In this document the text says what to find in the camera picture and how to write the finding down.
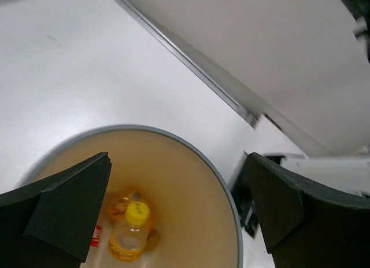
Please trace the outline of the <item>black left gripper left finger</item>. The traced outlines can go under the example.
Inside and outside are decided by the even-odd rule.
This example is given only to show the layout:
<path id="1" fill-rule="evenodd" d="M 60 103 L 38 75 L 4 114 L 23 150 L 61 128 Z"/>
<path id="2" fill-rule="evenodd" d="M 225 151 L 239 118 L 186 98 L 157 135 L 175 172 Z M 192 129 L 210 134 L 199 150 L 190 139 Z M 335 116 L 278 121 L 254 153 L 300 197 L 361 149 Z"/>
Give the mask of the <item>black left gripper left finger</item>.
<path id="1" fill-rule="evenodd" d="M 112 164 L 98 153 L 1 194 L 1 267 L 79 267 L 87 259 Z"/>

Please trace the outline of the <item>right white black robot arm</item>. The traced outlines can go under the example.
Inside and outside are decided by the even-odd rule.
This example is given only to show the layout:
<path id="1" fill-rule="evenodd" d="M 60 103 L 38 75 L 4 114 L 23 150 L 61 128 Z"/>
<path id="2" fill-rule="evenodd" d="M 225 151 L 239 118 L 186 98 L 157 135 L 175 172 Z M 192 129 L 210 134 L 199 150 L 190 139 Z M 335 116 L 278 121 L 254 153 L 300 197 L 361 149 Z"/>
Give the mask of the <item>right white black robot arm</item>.
<path id="1" fill-rule="evenodd" d="M 276 267 L 369 266 L 369 0 L 245 0 L 236 67 L 309 159 L 247 160 Z"/>

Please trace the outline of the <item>small bottle yellow cap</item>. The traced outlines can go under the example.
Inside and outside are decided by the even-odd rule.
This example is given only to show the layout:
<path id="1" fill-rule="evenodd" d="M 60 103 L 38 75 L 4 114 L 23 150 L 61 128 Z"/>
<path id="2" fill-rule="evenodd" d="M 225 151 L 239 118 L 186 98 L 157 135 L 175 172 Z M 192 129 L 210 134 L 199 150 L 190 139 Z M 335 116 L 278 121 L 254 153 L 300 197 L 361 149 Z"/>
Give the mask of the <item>small bottle yellow cap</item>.
<path id="1" fill-rule="evenodd" d="M 137 260 L 147 243 L 149 234 L 149 206 L 142 201 L 127 205 L 124 216 L 118 219 L 109 238 L 110 253 L 122 262 Z"/>

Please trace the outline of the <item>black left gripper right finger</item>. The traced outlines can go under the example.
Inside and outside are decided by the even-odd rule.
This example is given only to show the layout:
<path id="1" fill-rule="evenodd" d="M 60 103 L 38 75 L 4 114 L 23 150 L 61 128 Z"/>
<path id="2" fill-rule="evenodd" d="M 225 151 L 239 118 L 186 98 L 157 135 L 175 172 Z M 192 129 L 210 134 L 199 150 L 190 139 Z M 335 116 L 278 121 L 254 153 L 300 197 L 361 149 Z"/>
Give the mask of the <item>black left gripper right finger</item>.
<path id="1" fill-rule="evenodd" d="M 369 199 L 251 153 L 249 185 L 276 267 L 369 267 Z"/>

